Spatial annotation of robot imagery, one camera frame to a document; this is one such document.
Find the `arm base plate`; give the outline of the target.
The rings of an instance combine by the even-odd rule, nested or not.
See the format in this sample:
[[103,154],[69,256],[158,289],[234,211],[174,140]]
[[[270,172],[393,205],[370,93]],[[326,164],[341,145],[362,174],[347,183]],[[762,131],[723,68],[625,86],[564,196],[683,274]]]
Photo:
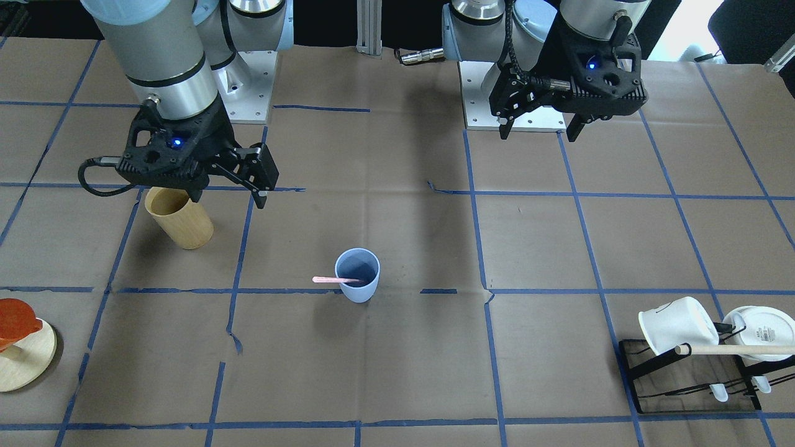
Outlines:
[[235,59],[212,71],[233,124],[267,124],[278,53],[237,53]]
[[[491,114],[489,108],[489,94],[499,77],[497,65],[483,61],[460,61],[459,72],[466,128],[499,130],[499,120]],[[557,132],[565,127],[564,114],[552,107],[541,107],[531,113],[522,114],[514,122],[513,131]]]

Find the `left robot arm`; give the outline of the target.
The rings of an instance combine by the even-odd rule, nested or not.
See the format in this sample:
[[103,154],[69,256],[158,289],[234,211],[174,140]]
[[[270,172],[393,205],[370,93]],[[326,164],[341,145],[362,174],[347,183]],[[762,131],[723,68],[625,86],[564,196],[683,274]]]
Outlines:
[[648,1],[451,1],[443,6],[449,60],[490,63],[489,114],[505,140],[542,107],[571,114],[569,142],[596,120],[647,103],[634,29]]

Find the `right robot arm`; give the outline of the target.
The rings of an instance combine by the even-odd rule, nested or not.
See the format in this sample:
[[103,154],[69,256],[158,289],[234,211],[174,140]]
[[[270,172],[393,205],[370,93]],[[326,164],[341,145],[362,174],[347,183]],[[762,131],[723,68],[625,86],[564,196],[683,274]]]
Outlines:
[[139,110],[120,156],[84,161],[91,194],[134,187],[187,192],[211,176],[249,189],[259,209],[279,172],[264,142],[238,144],[233,124],[264,124],[276,54],[294,42],[291,1],[84,1],[130,82]]

